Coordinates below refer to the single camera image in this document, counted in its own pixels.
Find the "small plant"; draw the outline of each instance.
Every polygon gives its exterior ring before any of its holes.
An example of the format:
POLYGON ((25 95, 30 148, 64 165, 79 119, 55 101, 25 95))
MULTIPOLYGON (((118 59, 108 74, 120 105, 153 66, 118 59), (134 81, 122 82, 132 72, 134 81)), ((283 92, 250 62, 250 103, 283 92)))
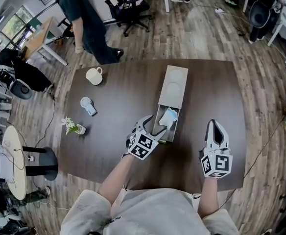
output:
POLYGON ((79 130, 78 126, 71 120, 70 117, 66 117, 66 119, 62 118, 61 121, 61 125, 66 125, 66 135, 70 132, 75 132, 79 130))

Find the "beige shirt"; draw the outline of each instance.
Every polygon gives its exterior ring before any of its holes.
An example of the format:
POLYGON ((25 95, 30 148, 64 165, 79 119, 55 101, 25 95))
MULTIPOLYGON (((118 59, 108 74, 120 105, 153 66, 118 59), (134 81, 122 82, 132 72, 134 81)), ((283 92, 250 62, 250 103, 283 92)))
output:
POLYGON ((110 216, 111 205, 98 193, 85 190, 65 217, 61 235, 238 235, 225 209, 203 220, 190 194, 175 189, 132 191, 110 216))

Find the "potted plant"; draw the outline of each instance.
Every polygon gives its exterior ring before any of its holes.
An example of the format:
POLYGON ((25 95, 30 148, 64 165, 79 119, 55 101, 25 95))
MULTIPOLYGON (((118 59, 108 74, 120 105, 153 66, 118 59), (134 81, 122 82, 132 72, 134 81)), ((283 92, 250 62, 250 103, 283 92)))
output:
POLYGON ((79 135, 83 135, 85 133, 85 127, 80 124, 75 124, 70 117, 66 117, 66 119, 62 118, 62 125, 66 125, 66 135, 70 132, 75 132, 79 135))

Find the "white mug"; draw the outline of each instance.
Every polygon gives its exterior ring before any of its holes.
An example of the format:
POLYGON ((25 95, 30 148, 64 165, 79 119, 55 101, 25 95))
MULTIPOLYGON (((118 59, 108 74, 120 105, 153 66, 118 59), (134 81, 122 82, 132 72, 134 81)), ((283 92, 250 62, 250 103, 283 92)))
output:
POLYGON ((97 67, 97 69, 95 69, 95 68, 89 69, 88 72, 86 73, 85 77, 92 84, 98 85, 103 80, 102 74, 103 74, 102 68, 101 67, 97 67))

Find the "window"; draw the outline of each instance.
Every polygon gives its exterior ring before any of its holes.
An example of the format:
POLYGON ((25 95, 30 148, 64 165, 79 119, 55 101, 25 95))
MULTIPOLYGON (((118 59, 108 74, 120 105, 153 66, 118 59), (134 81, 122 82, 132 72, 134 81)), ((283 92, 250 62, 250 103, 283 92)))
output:
POLYGON ((32 18, 32 15, 23 6, 21 6, 0 32, 0 48, 5 48, 12 39, 13 43, 10 43, 8 48, 21 48, 24 45, 23 38, 27 38, 32 34, 32 27, 27 27, 19 33, 17 37, 14 38, 14 36, 16 36, 32 18))
POLYGON ((26 24, 33 18, 23 6, 21 6, 21 8, 16 12, 16 15, 26 24))

